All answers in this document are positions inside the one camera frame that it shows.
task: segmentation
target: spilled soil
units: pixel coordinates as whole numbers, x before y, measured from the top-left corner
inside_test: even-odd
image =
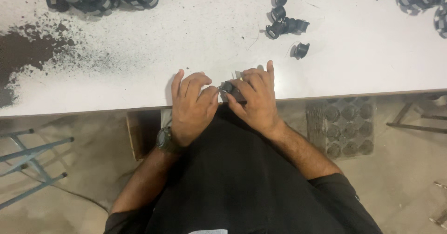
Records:
[[[42,25],[36,22],[14,26],[0,35],[0,108],[13,103],[14,90],[7,88],[9,83],[15,82],[10,80],[12,73],[24,71],[26,65],[42,70],[42,65],[54,60],[56,54],[71,54],[69,48],[75,42],[62,33],[67,27],[62,23]],[[54,31],[59,33],[57,38],[49,34]]]

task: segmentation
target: watch face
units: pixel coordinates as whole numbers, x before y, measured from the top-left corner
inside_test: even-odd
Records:
[[[165,143],[165,131],[161,129],[157,135],[157,146],[161,147]]]

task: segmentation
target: white table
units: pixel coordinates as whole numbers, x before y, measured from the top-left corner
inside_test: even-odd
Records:
[[[169,106],[179,68],[204,71],[218,86],[270,59],[277,99],[447,88],[447,41],[433,27],[435,8],[409,16],[395,0],[288,0],[288,17],[310,25],[277,40],[258,28],[271,24],[271,8],[271,0],[159,0],[153,10],[103,18],[50,12],[55,22],[68,19],[64,34],[83,42],[73,49],[89,60],[78,67],[62,58],[17,74],[18,98],[0,116]],[[0,30],[46,12],[44,0],[1,0]],[[290,57],[299,41],[310,43],[301,60]]]

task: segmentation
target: wristwatch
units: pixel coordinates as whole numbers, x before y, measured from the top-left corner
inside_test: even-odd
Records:
[[[160,129],[157,134],[157,147],[164,152],[182,154],[186,148],[177,145],[172,140],[171,127]]]

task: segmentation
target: blue metal frame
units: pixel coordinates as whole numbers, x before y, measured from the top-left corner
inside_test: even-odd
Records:
[[[16,171],[21,171],[22,165],[25,163],[29,163],[31,167],[33,167],[41,176],[42,178],[45,180],[42,184],[4,202],[4,203],[0,203],[0,210],[8,207],[9,205],[41,190],[42,188],[53,184],[54,182],[64,178],[67,176],[67,173],[62,173],[59,176],[55,177],[55,178],[51,178],[47,172],[45,172],[45,170],[43,169],[43,167],[36,161],[35,157],[44,153],[45,151],[47,151],[48,149],[55,147],[57,145],[61,145],[64,143],[68,143],[68,142],[73,142],[75,139],[73,137],[68,138],[68,139],[64,139],[64,140],[59,140],[53,143],[49,143],[49,144],[45,144],[42,146],[38,146],[35,148],[26,148],[25,145],[20,141],[20,139],[17,137],[18,135],[22,135],[22,134],[32,134],[34,133],[33,129],[29,129],[29,130],[25,130],[25,131],[20,131],[20,132],[14,132],[14,133],[8,133],[8,134],[2,134],[0,135],[0,138],[3,137],[9,137],[11,138],[16,145],[20,148],[21,151],[19,152],[15,152],[12,154],[8,154],[5,156],[1,156],[0,157],[0,162],[5,162],[7,160],[13,159],[13,158],[17,158],[17,157],[21,157],[21,156],[25,156],[23,159],[21,159],[20,161],[18,161],[17,163],[15,163],[14,165],[12,165],[10,168],[8,168],[7,170],[4,171],[0,171],[0,177],[3,177],[7,174],[11,174],[13,172]]]

